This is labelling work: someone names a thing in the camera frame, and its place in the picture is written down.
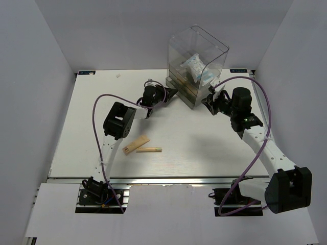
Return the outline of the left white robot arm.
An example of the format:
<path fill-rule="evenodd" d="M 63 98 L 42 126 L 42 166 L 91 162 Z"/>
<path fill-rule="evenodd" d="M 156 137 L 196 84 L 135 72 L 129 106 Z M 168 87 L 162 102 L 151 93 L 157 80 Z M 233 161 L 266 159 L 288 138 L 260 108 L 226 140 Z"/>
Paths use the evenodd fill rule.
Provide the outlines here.
<path fill-rule="evenodd" d="M 99 95 L 92 108 L 92 128 L 95 135 L 96 144 L 99 151 L 99 164 L 101 166 L 104 185 L 106 188 L 112 188 L 109 183 L 109 174 L 113 165 L 118 146 L 124 138 L 128 136 L 132 123 L 135 119 L 148 119 L 156 108 L 167 104 L 177 93 L 177 89 L 164 87 L 157 81 L 146 81 L 144 83 L 143 95 L 134 103 L 114 94 Z M 127 102 L 132 106 L 126 106 L 121 102 L 115 102 L 109 110 L 103 122 L 104 145 L 100 146 L 95 113 L 99 100 L 103 97 L 114 97 Z"/>

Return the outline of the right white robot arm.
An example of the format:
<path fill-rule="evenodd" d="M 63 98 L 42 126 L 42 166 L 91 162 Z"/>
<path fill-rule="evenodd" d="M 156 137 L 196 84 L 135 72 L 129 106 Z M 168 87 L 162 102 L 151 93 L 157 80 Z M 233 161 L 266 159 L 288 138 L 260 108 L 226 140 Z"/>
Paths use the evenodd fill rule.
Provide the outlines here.
<path fill-rule="evenodd" d="M 299 167 L 285 156 L 270 140 L 260 119 L 252 113 L 250 90 L 237 87 L 229 96 L 227 91 L 212 92 L 202 101 L 212 115 L 222 113 L 230 118 L 232 129 L 255 152 L 269 174 L 268 182 L 241 175 L 223 197 L 231 198 L 245 207 L 263 202 L 273 213 L 308 207 L 311 203 L 312 173 Z"/>

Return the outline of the gold slim concealer stick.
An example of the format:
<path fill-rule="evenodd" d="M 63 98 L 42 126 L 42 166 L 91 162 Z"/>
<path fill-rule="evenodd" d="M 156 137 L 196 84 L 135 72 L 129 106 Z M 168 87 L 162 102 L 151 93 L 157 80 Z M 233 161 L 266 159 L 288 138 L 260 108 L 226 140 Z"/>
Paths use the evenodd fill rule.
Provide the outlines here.
<path fill-rule="evenodd" d="M 156 153 L 162 152 L 162 148 L 159 147 L 141 147 L 136 149 L 137 153 Z"/>

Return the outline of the beige foundation tube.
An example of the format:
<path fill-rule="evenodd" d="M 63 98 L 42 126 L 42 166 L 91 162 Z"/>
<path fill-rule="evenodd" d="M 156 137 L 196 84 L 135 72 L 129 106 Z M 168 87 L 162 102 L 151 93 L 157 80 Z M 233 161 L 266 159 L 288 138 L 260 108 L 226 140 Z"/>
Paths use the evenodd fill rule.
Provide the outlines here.
<path fill-rule="evenodd" d="M 129 155 L 131 152 L 135 151 L 137 148 L 146 144 L 150 141 L 150 138 L 147 135 L 141 135 L 137 139 L 133 140 L 129 144 L 127 144 L 123 149 L 123 153 L 125 155 Z"/>

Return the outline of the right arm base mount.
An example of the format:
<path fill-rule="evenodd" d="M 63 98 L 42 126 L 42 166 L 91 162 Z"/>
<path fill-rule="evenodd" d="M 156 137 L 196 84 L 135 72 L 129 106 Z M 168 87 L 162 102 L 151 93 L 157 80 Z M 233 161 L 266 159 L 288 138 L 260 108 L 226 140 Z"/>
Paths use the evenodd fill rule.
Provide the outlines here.
<path fill-rule="evenodd" d="M 214 188 L 209 194 L 208 197 L 214 200 L 214 211 L 215 216 L 220 217 L 219 214 L 219 207 L 224 198 L 227 194 L 229 188 Z M 233 213 L 229 216 L 263 216 L 263 210 L 261 206 L 261 202 L 254 200 L 249 197 L 238 197 L 235 194 L 230 194 L 229 197 L 226 199 L 224 205 L 222 206 L 222 213 L 232 212 L 236 209 L 242 208 L 251 202 L 256 201 L 255 204 L 251 205 L 250 207 L 243 209 L 239 212 Z"/>

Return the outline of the clear acrylic organizer box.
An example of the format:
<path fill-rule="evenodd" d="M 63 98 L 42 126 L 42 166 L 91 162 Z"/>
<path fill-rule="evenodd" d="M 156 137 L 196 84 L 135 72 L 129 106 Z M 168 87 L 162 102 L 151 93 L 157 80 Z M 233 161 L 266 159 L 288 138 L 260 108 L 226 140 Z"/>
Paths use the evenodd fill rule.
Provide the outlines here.
<path fill-rule="evenodd" d="M 229 46 L 200 26 L 192 26 L 174 36 L 168 45 L 166 86 L 195 109 L 209 95 L 211 82 L 218 81 Z"/>

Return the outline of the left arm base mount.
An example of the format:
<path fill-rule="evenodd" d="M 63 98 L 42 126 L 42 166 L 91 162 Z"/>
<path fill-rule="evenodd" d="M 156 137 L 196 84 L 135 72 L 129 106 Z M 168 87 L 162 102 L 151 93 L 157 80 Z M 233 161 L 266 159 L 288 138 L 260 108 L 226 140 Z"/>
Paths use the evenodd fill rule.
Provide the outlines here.
<path fill-rule="evenodd" d="M 93 177 L 84 179 L 77 197 L 75 213 L 85 214 L 123 214 L 127 207 L 125 189 L 110 189 L 103 181 Z"/>

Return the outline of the cotton pad pack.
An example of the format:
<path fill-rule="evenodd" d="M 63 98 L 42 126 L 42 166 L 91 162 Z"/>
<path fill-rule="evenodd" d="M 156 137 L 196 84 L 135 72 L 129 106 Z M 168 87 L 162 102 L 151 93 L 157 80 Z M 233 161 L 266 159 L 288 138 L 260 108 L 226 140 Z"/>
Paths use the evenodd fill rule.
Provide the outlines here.
<path fill-rule="evenodd" d="M 192 78 L 195 83 L 201 80 L 201 75 L 205 68 L 205 65 L 201 61 L 198 53 L 192 55 L 180 66 L 182 68 L 188 69 L 191 72 Z"/>
<path fill-rule="evenodd" d="M 205 86 L 206 84 L 210 83 L 212 80 L 214 80 L 217 77 L 216 74 L 211 72 L 206 72 L 201 76 L 201 85 Z"/>

